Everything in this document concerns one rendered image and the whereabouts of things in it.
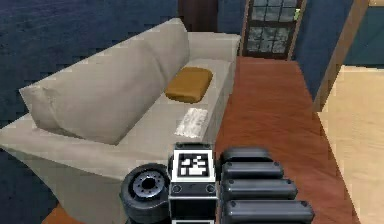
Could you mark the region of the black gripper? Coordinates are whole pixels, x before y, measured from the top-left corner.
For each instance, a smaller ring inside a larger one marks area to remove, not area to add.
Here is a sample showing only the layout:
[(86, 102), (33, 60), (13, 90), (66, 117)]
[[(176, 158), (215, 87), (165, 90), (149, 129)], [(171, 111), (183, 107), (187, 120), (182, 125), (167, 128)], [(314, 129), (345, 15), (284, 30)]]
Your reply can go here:
[(126, 175), (119, 194), (129, 224), (169, 224), (167, 167), (149, 163)]

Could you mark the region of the dark glass-paned door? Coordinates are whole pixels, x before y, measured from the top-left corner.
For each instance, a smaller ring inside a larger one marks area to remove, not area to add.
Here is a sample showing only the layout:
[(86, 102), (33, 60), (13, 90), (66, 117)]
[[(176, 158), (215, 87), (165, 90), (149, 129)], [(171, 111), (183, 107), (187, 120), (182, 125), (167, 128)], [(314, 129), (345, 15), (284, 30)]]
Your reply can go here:
[[(288, 60), (305, 4), (306, 0), (246, 0), (241, 55)], [(296, 9), (300, 16), (295, 21)]]

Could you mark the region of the mustard yellow cushion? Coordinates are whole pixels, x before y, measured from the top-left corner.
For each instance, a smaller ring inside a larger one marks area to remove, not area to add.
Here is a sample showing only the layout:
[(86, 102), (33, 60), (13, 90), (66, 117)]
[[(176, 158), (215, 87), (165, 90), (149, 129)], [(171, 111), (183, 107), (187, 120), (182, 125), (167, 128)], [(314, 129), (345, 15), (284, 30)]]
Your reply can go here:
[(168, 84), (165, 95), (183, 103), (197, 103), (204, 97), (213, 73), (205, 68), (184, 67)]

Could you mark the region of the beige sofa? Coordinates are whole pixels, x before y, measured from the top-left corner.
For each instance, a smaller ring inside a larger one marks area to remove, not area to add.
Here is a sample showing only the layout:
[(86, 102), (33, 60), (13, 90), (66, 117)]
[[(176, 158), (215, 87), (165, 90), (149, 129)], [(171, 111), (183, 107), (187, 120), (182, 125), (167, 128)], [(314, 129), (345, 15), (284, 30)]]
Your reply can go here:
[[(215, 142), (232, 92), (235, 34), (189, 32), (173, 18), (21, 89), (26, 115), (0, 129), (0, 147), (26, 164), (84, 224), (124, 224), (119, 192), (135, 167), (167, 162), (177, 142)], [(213, 79), (196, 108), (166, 97), (184, 67)]]

